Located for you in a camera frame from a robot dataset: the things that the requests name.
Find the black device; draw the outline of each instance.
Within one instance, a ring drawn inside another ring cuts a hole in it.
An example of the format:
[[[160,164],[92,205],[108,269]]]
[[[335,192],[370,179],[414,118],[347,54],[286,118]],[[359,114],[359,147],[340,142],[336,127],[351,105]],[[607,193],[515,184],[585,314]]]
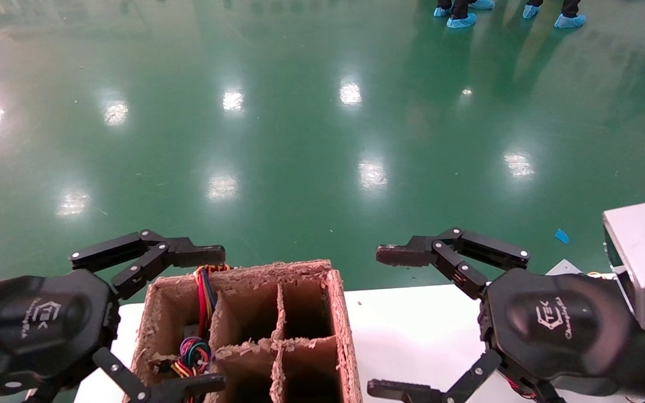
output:
[[[463,256],[505,273],[487,284]],[[374,379],[369,395],[463,403],[499,371],[515,392],[539,403],[563,403],[555,388],[645,398],[645,329],[616,280],[536,275],[526,270],[527,251],[456,227],[437,237],[412,237],[407,245],[381,245],[376,258],[392,266],[433,265],[469,298],[479,299],[486,352],[447,392]]]
[[[94,274],[133,259],[111,285]],[[135,403],[180,403],[223,390],[218,373],[145,387],[110,351],[120,321],[119,300],[171,265],[223,263],[222,246],[198,247],[189,238],[166,238],[145,229],[79,250],[70,260],[74,270],[67,275],[0,281],[0,396],[36,388],[26,401],[49,403],[97,368]]]

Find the green epoxy floor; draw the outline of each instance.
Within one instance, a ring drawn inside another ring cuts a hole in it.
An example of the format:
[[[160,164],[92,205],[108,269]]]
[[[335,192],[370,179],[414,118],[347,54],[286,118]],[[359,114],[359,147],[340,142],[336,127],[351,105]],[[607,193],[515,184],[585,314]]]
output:
[[[348,290],[443,283],[374,250],[452,225],[606,270],[602,210],[645,202],[645,0],[572,32],[559,3],[0,1],[0,278],[143,228]]]

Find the cardboard box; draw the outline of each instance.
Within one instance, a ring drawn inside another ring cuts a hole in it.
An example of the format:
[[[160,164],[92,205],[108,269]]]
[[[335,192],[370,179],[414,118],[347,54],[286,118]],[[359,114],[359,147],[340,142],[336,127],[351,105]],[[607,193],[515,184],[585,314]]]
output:
[[[226,390],[206,402],[361,403],[343,281],[329,260],[237,268],[210,280],[218,295],[212,371],[223,373]],[[198,317],[192,275],[151,284],[131,366],[145,385],[166,376],[151,363],[174,357],[184,326]]]

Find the colored wires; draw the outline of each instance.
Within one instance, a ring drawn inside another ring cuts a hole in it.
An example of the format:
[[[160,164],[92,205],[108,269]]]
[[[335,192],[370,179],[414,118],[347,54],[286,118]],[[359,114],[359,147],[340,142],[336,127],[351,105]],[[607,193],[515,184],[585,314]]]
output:
[[[228,265],[204,265],[199,266],[195,270],[195,283],[198,286],[198,301],[199,301],[199,337],[205,337],[207,329],[211,326],[211,319],[213,318],[213,309],[215,309],[217,299],[216,294],[213,292],[211,282],[208,280],[208,275],[215,272],[223,272],[230,270]]]
[[[199,302],[199,336],[186,337],[179,347],[179,358],[171,364],[171,369],[181,378],[195,377],[205,373],[213,360],[213,352],[208,346],[207,339],[217,298],[208,275],[226,270],[230,270],[230,266],[226,264],[203,265],[195,270],[194,278]],[[195,403],[195,400],[190,398],[186,403]]]
[[[200,337],[187,337],[179,347],[180,358],[171,368],[181,378],[195,377],[208,369],[213,359],[211,348]],[[187,403],[194,403],[194,398],[189,398]]]

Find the black pants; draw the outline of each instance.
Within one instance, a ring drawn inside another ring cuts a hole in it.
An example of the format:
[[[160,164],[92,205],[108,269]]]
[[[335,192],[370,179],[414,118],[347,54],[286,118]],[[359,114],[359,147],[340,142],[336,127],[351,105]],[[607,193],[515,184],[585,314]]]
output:
[[[455,5],[452,5],[452,0],[437,0],[437,7],[449,10],[452,8],[452,19],[463,20],[466,18],[466,13],[469,10],[469,3],[474,3],[476,0],[456,0]]]
[[[564,0],[564,5],[561,7],[561,13],[569,18],[574,18],[579,13],[579,2],[581,0]],[[544,0],[529,0],[527,4],[530,6],[539,7]]]

